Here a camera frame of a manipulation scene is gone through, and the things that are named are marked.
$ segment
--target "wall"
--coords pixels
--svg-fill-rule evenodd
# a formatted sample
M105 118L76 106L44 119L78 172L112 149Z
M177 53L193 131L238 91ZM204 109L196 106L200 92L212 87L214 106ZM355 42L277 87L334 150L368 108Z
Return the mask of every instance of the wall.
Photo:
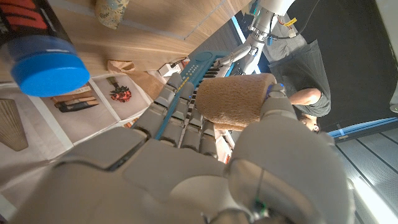
M186 57L250 0L136 0L117 30L100 24L95 0L49 0L91 75L106 61L132 60L138 70L159 69ZM0 66L0 82L12 80Z
M348 178L363 177L398 212L398 128L338 143ZM374 223L358 198L356 223Z

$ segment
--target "bottle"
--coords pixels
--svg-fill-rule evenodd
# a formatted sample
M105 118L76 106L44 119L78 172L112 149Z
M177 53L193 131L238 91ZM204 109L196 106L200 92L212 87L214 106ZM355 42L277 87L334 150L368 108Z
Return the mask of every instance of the bottle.
M0 57L31 96L68 93L90 78L46 0L0 0Z

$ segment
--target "cable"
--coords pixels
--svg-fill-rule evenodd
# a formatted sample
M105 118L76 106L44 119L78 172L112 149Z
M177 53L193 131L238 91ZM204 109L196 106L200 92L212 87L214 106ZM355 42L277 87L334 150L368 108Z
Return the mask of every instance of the cable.
M173 64L170 65L170 67L174 68L178 63L182 62L185 59L187 59L187 57L185 57L185 58L183 58L183 59L181 59L179 61L174 62Z
M285 25L285 23L280 19L280 15L278 15L278 22L280 25Z
M317 4L318 4L319 1L320 1L320 0L317 0L317 2L315 3L315 5L312 7L312 10L311 10L311 12L310 12L310 15L308 16L307 20L305 21L304 26L299 30L298 33L296 33L296 36L300 35L300 34L303 32L303 30L305 29L305 27L307 26L307 24L308 24L308 22L309 22L309 20L310 20L310 18L311 18L311 15L312 15L313 11L315 10L315 8L316 8L316 6L317 6ZM272 35L272 34L271 34L271 36L272 36L272 38L273 38L274 40L287 40L287 39L294 38L294 37L278 37L278 36Z
M269 33L268 33L268 37L270 37L270 36L272 36L272 34L271 34L271 28L272 28L272 21L274 20L274 16L275 16L275 13L273 13L273 15L272 15L272 17L271 17L271 21L269 21Z

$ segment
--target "red object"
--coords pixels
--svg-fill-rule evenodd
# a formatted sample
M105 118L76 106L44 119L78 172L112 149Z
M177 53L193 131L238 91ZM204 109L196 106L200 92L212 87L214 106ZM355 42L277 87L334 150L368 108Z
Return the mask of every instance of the red object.
M128 91L124 91L124 92L120 92L120 93L113 93L111 95L112 100L117 100L121 103L127 102L130 100L131 98L131 92L130 90Z

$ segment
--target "black cable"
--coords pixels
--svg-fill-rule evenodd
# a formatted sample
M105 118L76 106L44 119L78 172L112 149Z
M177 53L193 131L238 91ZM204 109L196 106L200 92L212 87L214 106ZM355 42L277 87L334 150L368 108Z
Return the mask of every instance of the black cable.
M187 59L187 57L185 57L185 58L183 58L183 59L181 59L179 61L174 62L173 64L170 65L170 67L174 68L178 63L182 62L185 59Z
M308 16L307 20L305 21L304 26L299 30L298 33L296 33L296 36L300 35L300 34L304 31L304 29L305 29L305 27L307 26L307 24L308 24L308 22L309 22L309 20L310 20L310 18L311 18L311 15L312 15L313 11L315 10L315 8L316 8L316 6L317 6L317 4L318 4L319 1L320 1L320 0L317 0L317 2L315 3L315 5L312 7L312 10L311 10L311 12L310 12L310 15ZM278 36L272 35L272 34L271 34L271 36L272 36L272 38L274 38L274 40L286 40L286 39L294 38L294 37L291 37L291 38L290 38L290 37L278 37Z
M268 37L270 37L272 34L271 34L271 28L272 28L272 21L274 20L274 16L275 16L275 13L273 13L273 15L272 15L272 17L271 17L271 21L269 21L269 33L268 33Z

